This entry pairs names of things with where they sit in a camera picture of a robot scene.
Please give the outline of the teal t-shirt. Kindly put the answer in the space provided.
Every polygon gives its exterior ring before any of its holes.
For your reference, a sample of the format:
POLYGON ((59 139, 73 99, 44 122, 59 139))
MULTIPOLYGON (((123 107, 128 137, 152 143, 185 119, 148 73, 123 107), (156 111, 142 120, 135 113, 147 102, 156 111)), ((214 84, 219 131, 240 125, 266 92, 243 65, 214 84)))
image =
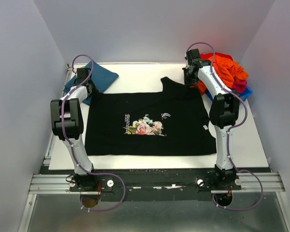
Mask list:
MULTIPOLYGON (((119 75, 115 72, 111 72, 108 69, 100 66, 95 61, 94 63, 94 69, 91 76, 91 80, 95 84, 97 90, 100 93, 105 92, 111 84, 119 77, 119 75)), ((86 68, 91 69, 91 62, 89 62, 86 66, 86 68)), ((70 81, 67 82, 67 84, 64 86, 64 93, 68 93, 70 91, 70 88, 74 86, 76 83, 76 76, 74 75, 70 81)), ((83 103, 86 105, 90 105, 91 97, 88 97, 87 99, 83 100, 83 103)))

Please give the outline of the black floral print t-shirt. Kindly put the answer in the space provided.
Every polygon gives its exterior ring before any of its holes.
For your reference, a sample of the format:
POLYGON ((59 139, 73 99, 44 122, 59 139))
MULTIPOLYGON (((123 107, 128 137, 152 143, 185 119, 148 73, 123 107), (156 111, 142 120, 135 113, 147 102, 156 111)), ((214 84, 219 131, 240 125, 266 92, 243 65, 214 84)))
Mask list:
POLYGON ((198 89, 161 78, 161 92, 99 93, 89 106, 89 156, 203 156, 217 151, 198 89))

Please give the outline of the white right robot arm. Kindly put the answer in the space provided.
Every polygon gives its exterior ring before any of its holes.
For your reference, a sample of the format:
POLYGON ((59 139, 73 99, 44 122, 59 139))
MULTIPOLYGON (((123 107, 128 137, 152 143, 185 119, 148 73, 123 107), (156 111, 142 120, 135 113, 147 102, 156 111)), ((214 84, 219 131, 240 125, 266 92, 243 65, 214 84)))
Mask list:
POLYGON ((213 176, 213 185, 217 189, 224 189, 236 179, 236 170, 230 162, 232 158, 230 145, 232 126, 235 125, 239 115, 239 100, 218 77, 211 61, 201 58, 198 49, 187 51, 185 60, 187 61, 183 69, 185 81, 202 81, 213 98, 209 111, 217 140, 216 175, 213 176))

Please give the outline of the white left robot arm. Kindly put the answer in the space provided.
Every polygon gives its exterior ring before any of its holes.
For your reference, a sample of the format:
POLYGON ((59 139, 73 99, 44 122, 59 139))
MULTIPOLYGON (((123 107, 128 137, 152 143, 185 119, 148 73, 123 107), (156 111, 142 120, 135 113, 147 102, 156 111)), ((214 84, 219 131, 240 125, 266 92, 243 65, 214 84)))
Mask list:
POLYGON ((84 175, 81 186, 87 191, 97 187, 97 178, 90 173, 93 164, 89 160, 83 142, 84 121, 81 103, 97 92, 91 81, 92 68, 78 68, 76 82, 70 90, 57 100, 50 102, 52 132, 66 146, 74 165, 76 175, 84 175))

